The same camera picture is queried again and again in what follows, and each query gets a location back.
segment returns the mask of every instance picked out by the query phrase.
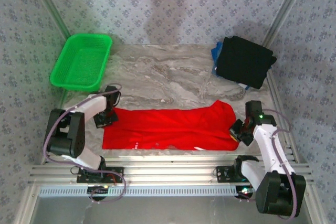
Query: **green basket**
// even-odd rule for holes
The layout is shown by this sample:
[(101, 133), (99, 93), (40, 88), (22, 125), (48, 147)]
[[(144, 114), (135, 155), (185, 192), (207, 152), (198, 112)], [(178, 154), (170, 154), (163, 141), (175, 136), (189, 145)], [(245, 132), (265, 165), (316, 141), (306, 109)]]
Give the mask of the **green basket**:
[(97, 91), (111, 46), (112, 39), (107, 35), (72, 35), (52, 70), (51, 84), (68, 90)]

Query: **marble surface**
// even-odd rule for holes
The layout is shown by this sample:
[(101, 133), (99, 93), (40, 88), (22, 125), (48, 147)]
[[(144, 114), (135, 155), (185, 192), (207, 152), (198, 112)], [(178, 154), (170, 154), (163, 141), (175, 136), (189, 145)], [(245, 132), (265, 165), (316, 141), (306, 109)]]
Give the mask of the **marble surface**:
[[(113, 46), (101, 89), (111, 82), (123, 85), (118, 107), (135, 109), (193, 109), (210, 106), (216, 100), (230, 104), (236, 117), (245, 117), (245, 103), (260, 100), (263, 108), (274, 108), (265, 81), (260, 90), (244, 90), (236, 83), (211, 74), (214, 45), (120, 45)], [(88, 94), (69, 91), (65, 108)], [(199, 155), (259, 154), (254, 141), (240, 144), (234, 152), (181, 150), (103, 150), (103, 129), (93, 119), (86, 124), (86, 142), (97, 154), (121, 155)]]

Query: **purple cable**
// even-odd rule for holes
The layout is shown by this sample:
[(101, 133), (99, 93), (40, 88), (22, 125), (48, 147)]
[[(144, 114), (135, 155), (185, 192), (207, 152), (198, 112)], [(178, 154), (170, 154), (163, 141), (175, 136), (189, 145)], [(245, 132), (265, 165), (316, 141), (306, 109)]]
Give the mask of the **purple cable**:
[(281, 219), (284, 219), (284, 220), (287, 220), (287, 221), (290, 221), (292, 220), (294, 217), (295, 217), (295, 214), (296, 214), (296, 211), (297, 211), (297, 207), (298, 207), (298, 199), (297, 199), (297, 195), (296, 195), (296, 191), (295, 191), (295, 186), (294, 186), (294, 182), (293, 182), (293, 179), (292, 177), (290, 176), (289, 174), (289, 171), (288, 169), (286, 168), (286, 166), (284, 165), (284, 161), (282, 160), (280, 154), (279, 154), (279, 151), (275, 145), (275, 135), (278, 134), (279, 132), (287, 132), (289, 133), (291, 131), (291, 124), (289, 123), (289, 120), (288, 118), (283, 115), (282, 113), (280, 113), (279, 111), (276, 111), (276, 110), (272, 110), (272, 109), (264, 109), (264, 111), (271, 111), (271, 112), (274, 112), (274, 113), (277, 113), (279, 115), (281, 115), (285, 121), (288, 123), (288, 126), (289, 126), (289, 130), (285, 130), (285, 129), (277, 129), (275, 130), (273, 133), (272, 133), (272, 136), (271, 136), (271, 140), (272, 140), (272, 147), (274, 149), (274, 152), (275, 152), (275, 155), (277, 156), (277, 158), (279, 159), (280, 161), (280, 164), (282, 166), (282, 169), (285, 171), (286, 175), (287, 175), (287, 178), (288, 178), (288, 181), (289, 181), (289, 185), (290, 185), (290, 189), (292, 191), (292, 196), (293, 196), (293, 210), (292, 210), (292, 213), (291, 215), (289, 216), (289, 218), (284, 218), (282, 216), (279, 216)]
[(96, 189), (96, 190), (94, 190), (94, 191), (91, 192), (91, 195), (89, 196), (90, 199), (91, 199), (91, 201), (92, 201), (93, 203), (98, 203), (98, 204), (102, 204), (102, 203), (112, 203), (112, 202), (115, 202), (115, 201), (121, 199), (121, 198), (123, 197), (123, 195), (125, 194), (125, 192), (126, 192), (126, 186), (127, 186), (127, 184), (126, 184), (126, 180), (125, 180), (125, 178), (124, 178), (121, 174), (119, 174), (119, 173), (117, 173), (117, 172), (114, 172), (114, 171), (111, 171), (111, 170), (95, 170), (95, 169), (91, 169), (91, 168), (89, 168), (89, 167), (79, 166), (78, 164), (76, 164), (76, 163), (74, 163), (74, 162), (72, 162), (72, 161), (57, 161), (57, 160), (54, 160), (54, 159), (52, 159), (52, 158), (50, 158), (50, 157), (48, 156), (47, 146), (48, 146), (48, 143), (49, 143), (49, 141), (50, 141), (51, 135), (53, 134), (53, 132), (54, 132), (54, 130), (56, 129), (57, 125), (58, 125), (58, 124), (60, 123), (60, 121), (61, 121), (67, 114), (69, 114), (72, 110), (77, 109), (78, 107), (82, 106), (83, 104), (87, 103), (88, 101), (90, 101), (90, 100), (92, 100), (92, 99), (94, 99), (94, 98), (97, 98), (97, 97), (100, 97), (100, 96), (102, 96), (102, 95), (106, 95), (106, 94), (117, 93), (118, 91), (120, 91), (120, 90), (122, 89), (122, 85), (119, 84), (119, 83), (110, 83), (110, 84), (108, 84), (108, 85), (118, 85), (119, 88), (116, 89), (116, 90), (113, 90), (113, 91), (109, 91), (109, 92), (103, 92), (103, 93), (95, 94), (95, 95), (93, 95), (93, 96), (91, 96), (91, 97), (88, 97), (88, 98), (84, 99), (83, 101), (77, 103), (76, 105), (72, 106), (71, 108), (67, 109), (67, 110), (66, 110), (66, 111), (65, 111), (65, 112), (64, 112), (64, 113), (63, 113), (63, 114), (56, 120), (56, 122), (55, 122), (55, 123), (53, 124), (53, 126), (51, 127), (51, 129), (50, 129), (50, 131), (49, 131), (49, 133), (48, 133), (48, 135), (47, 135), (47, 137), (46, 137), (46, 141), (45, 141), (45, 143), (44, 143), (44, 146), (43, 146), (43, 156), (44, 156), (44, 158), (45, 158), (47, 161), (49, 161), (49, 162), (56, 163), (56, 164), (61, 164), (61, 165), (72, 165), (72, 166), (77, 166), (77, 167), (79, 167), (79, 168), (81, 168), (81, 169), (85, 169), (85, 170), (87, 170), (87, 171), (89, 171), (89, 172), (93, 172), (93, 173), (101, 172), (101, 173), (114, 174), (114, 175), (116, 175), (116, 176), (118, 176), (118, 177), (120, 177), (120, 178), (122, 179), (122, 182), (123, 182), (123, 184), (124, 184), (124, 187), (123, 187), (123, 190), (122, 190), (121, 194), (120, 194), (118, 197), (116, 197), (116, 198), (113, 198), (113, 199), (110, 199), (110, 200), (104, 200), (104, 201), (96, 201), (96, 200), (93, 199), (93, 195), (96, 193), (96, 191), (97, 191), (98, 189)]

